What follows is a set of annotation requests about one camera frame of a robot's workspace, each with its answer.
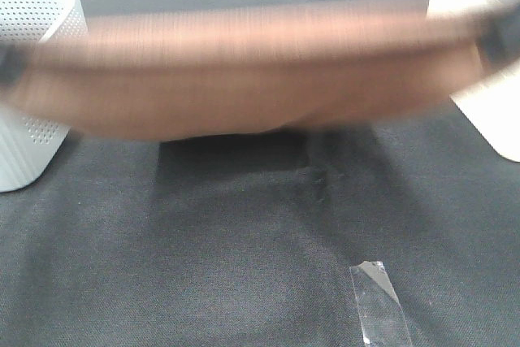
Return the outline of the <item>brown towel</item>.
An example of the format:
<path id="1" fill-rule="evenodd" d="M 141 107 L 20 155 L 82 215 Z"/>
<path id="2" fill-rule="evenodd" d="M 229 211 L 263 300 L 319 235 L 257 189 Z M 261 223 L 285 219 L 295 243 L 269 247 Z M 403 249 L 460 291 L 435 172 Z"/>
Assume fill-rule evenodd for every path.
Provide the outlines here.
<path id="1" fill-rule="evenodd" d="M 104 16 L 1 45 L 6 106 L 100 137 L 333 128 L 420 111 L 519 58 L 519 3 L 429 16 L 413 0 Z"/>

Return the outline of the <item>black table cloth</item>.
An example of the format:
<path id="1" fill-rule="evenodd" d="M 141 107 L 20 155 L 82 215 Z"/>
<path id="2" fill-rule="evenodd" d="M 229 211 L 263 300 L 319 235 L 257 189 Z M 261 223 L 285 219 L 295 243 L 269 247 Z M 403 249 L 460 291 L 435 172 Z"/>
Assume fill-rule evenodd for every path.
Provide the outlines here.
<path id="1" fill-rule="evenodd" d="M 360 346 L 365 260 L 414 345 L 518 345 L 519 166 L 453 105 L 333 132 L 73 133 L 1 196 L 1 343 Z"/>

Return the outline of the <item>clear tape strip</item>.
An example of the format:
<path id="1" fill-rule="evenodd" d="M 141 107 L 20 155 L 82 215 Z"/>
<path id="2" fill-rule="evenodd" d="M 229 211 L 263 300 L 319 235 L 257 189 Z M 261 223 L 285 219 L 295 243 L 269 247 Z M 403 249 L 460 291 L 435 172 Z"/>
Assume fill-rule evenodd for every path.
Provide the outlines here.
<path id="1" fill-rule="evenodd" d="M 351 266 L 349 273 L 365 346 L 412 347 L 398 296 L 380 261 Z"/>

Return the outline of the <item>white storage box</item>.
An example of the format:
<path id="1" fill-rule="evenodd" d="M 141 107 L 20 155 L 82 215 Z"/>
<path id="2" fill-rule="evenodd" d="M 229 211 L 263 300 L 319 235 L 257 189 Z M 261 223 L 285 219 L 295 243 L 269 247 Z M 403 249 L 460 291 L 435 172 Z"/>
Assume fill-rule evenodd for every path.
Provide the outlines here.
<path id="1" fill-rule="evenodd" d="M 459 15 L 517 0 L 429 0 L 428 15 Z M 519 161 L 519 62 L 452 100 L 502 157 Z"/>

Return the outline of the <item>grey perforated laundry basket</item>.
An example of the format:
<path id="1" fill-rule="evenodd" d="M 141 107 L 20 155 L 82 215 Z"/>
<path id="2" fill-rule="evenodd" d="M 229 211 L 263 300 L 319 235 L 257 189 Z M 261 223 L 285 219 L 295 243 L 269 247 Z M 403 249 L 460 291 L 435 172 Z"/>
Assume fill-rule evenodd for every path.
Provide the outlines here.
<path id="1" fill-rule="evenodd" d="M 1 42 L 46 42 L 87 33 L 80 0 L 1 0 Z M 68 128 L 1 109 L 1 190 L 31 184 L 46 169 Z"/>

